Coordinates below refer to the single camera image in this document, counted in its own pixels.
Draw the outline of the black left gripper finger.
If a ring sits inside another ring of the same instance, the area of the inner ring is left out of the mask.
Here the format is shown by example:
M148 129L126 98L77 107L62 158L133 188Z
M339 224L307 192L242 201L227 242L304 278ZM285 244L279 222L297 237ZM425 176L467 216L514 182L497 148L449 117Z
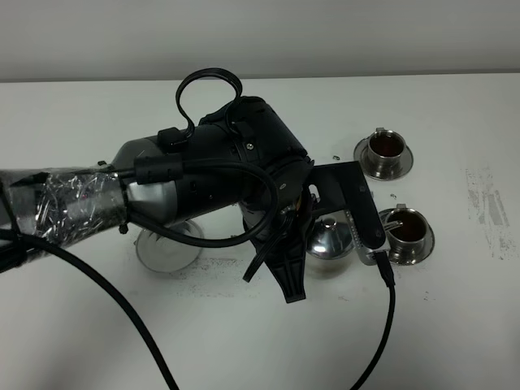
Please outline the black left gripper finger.
M306 247L313 225L314 219L285 219L265 240L253 238L256 254L243 280L249 282L265 264L288 304L305 300Z

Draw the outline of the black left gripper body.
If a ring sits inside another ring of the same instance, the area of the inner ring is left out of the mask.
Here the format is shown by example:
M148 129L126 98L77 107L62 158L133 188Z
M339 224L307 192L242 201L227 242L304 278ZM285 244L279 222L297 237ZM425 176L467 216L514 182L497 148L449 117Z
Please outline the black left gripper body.
M310 195L303 188L313 161L282 119L260 97L242 97L200 119L188 131L180 154L184 161L222 159L253 164L274 181L279 194L277 214L257 235L265 241L283 222L281 211L294 206L288 241L304 241L310 226ZM238 204L247 228L267 212L271 201L265 185L237 170L205 169L178 182L178 218L191 219Z

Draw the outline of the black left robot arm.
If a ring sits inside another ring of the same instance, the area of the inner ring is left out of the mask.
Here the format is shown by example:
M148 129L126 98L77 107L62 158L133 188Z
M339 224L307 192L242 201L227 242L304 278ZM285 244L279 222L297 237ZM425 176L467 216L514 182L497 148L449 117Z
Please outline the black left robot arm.
M313 162L275 110L238 97L180 131L126 142L109 163L1 174L1 268L9 271L98 233L132 225L142 260L188 265L204 249L251 243L250 279L267 266L286 302L303 300Z

